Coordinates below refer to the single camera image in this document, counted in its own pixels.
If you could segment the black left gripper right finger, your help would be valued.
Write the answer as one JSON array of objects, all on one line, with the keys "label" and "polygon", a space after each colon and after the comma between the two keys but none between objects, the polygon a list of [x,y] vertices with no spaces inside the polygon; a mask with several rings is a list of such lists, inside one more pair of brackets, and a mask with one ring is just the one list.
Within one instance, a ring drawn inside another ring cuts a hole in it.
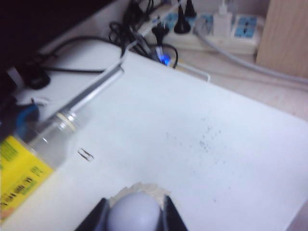
[{"label": "black left gripper right finger", "polygon": [[187,231],[179,212],[176,209],[170,196],[164,196],[162,209],[162,230],[163,231]]}]

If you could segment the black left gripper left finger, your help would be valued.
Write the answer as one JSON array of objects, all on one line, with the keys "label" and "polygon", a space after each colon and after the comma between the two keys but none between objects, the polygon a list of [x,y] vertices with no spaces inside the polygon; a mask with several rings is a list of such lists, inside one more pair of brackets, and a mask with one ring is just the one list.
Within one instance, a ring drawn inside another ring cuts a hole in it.
[{"label": "black left gripper left finger", "polygon": [[109,210],[109,201],[106,198],[102,198],[75,230],[106,231]]}]

